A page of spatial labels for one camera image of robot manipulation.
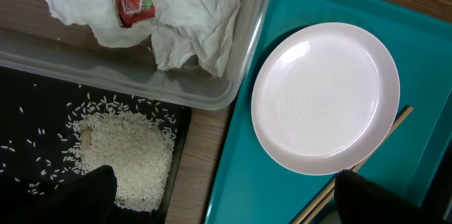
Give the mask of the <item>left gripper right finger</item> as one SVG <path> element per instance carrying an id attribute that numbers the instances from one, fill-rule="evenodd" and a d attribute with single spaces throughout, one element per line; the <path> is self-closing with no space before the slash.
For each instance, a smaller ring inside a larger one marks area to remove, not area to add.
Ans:
<path id="1" fill-rule="evenodd" d="M 336 175 L 334 200 L 342 224 L 445 223 L 351 170 Z"/>

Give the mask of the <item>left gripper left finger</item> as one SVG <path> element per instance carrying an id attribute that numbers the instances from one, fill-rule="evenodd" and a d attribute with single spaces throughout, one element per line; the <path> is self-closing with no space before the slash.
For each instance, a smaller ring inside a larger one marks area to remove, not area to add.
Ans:
<path id="1" fill-rule="evenodd" d="M 44 194 L 29 194 L 30 180 L 1 176 L 1 224 L 106 223 L 114 208 L 117 179 L 103 165 L 71 182 L 44 182 Z"/>

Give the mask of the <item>pile of rice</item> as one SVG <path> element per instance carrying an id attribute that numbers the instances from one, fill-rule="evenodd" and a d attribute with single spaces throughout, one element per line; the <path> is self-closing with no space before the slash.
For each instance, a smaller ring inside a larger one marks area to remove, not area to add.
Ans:
<path id="1" fill-rule="evenodd" d="M 117 179 L 115 205 L 138 212 L 160 207 L 175 143 L 155 122 L 141 113 L 121 110 L 85 114 L 72 128 L 77 142 L 65 158 L 75 160 L 78 176 L 53 183 L 68 183 L 108 165 Z"/>

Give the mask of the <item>white napkin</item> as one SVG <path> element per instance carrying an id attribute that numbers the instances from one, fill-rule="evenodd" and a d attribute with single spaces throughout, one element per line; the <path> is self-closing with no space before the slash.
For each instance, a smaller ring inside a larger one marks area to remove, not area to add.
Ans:
<path id="1" fill-rule="evenodd" d="M 64 25 L 87 25 L 103 47 L 129 48 L 151 39 L 159 70 L 197 57 L 214 76 L 225 70 L 240 0 L 153 0 L 155 16 L 122 28 L 113 0 L 45 0 Z"/>

